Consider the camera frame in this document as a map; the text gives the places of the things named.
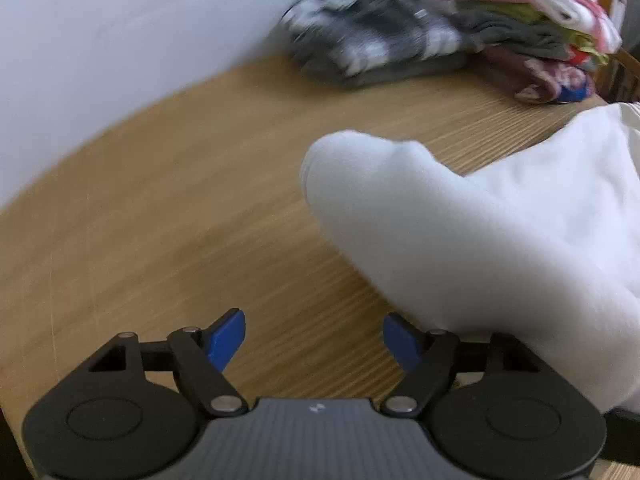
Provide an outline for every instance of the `gray gripper base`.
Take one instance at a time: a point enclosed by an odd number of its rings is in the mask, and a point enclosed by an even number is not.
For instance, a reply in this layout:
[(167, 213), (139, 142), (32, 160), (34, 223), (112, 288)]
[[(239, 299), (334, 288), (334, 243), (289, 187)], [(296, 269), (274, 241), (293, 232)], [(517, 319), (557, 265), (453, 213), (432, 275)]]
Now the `gray gripper base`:
[(196, 446), (150, 480), (475, 480), (412, 420), (368, 399), (261, 399), (209, 423)]

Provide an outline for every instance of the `yellow-green cloth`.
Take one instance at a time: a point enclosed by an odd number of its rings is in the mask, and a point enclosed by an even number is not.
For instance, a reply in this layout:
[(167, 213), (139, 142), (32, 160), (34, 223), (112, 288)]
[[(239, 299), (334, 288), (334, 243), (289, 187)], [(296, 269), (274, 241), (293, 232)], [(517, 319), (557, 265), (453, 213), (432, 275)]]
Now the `yellow-green cloth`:
[[(482, 9), (504, 14), (523, 23), (551, 22), (544, 12), (537, 10), (531, 4), (492, 2), (490, 0), (459, 0), (457, 4), (463, 9)], [(596, 49), (593, 36), (571, 28), (560, 27), (556, 23), (554, 25), (559, 29), (560, 34), (568, 44), (587, 54), (591, 54), (594, 61), (599, 65), (606, 65), (609, 62), (609, 56)]]

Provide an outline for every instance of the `white wall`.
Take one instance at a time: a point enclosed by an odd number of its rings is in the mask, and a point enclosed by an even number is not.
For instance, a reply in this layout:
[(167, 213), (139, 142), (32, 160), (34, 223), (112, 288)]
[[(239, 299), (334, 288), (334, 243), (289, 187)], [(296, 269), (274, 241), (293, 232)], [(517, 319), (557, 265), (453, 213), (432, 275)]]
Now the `white wall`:
[(293, 0), (0, 0), (0, 208), (149, 103), (273, 50)]

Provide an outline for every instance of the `wood grain surface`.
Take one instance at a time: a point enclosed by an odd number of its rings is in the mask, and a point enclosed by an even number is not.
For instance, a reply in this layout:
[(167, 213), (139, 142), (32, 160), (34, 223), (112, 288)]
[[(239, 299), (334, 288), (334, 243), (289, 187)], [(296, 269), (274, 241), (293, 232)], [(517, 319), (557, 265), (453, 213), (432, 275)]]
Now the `wood grain surface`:
[(273, 58), (118, 124), (0, 214), (0, 405), (14, 433), (115, 333), (165, 338), (232, 306), (248, 334), (226, 375), (249, 399), (379, 399), (401, 376), (380, 338), (390, 306), (306, 211), (308, 146), (344, 128), (418, 139), (465, 173), (601, 103), (526, 107), (466, 72), (346, 91)]

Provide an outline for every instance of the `silver bolt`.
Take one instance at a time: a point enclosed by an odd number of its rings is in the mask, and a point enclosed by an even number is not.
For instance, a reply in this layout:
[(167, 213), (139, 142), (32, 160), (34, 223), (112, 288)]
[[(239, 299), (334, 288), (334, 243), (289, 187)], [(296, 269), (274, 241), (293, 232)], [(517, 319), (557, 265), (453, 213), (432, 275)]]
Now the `silver bolt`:
[(242, 408), (242, 399), (233, 395), (220, 395), (211, 401), (211, 407), (220, 413), (233, 413)]
[(400, 395), (389, 397), (386, 406), (394, 413), (411, 413), (418, 407), (418, 402), (411, 397)]

